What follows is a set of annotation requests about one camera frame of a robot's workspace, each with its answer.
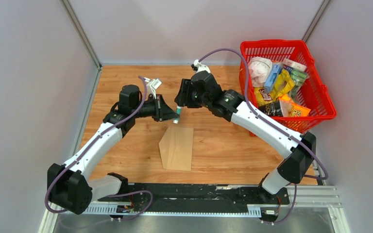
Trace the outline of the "brown paper envelope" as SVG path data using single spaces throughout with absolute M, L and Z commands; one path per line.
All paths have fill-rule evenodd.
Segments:
M 159 142 L 162 166 L 166 170 L 191 171 L 193 128 L 169 126 Z

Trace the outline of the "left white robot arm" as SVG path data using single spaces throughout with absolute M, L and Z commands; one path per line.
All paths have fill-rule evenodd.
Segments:
M 129 188 L 123 177 L 109 173 L 89 180 L 94 168 L 107 152 L 130 131 L 137 118 L 151 117 L 156 122 L 173 120 L 180 115 L 171 109 L 161 94 L 142 95 L 138 86 L 122 88 L 119 100 L 103 119 L 89 141 L 63 164 L 52 164 L 47 173 L 46 204 L 60 206 L 61 212 L 83 213 L 89 204 L 112 196 L 117 201 L 128 198 Z

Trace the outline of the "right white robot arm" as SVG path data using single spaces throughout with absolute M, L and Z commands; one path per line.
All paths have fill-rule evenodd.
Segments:
M 302 134 L 278 123 L 239 92 L 223 90 L 207 71 L 197 72 L 191 79 L 182 79 L 174 101 L 179 107 L 207 108 L 214 116 L 252 132 L 283 157 L 277 168 L 259 184 L 257 195 L 263 203 L 272 202 L 284 186 L 299 184 L 313 163 L 316 146 L 313 134 Z

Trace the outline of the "green white glue stick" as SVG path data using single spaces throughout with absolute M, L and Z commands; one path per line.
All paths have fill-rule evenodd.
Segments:
M 182 107 L 177 106 L 177 107 L 176 107 L 177 117 L 173 120 L 173 123 L 174 123 L 174 124 L 178 124 L 178 123 L 179 123 L 179 119 L 180 119 L 180 116 L 181 116 L 181 112 L 182 112 Z

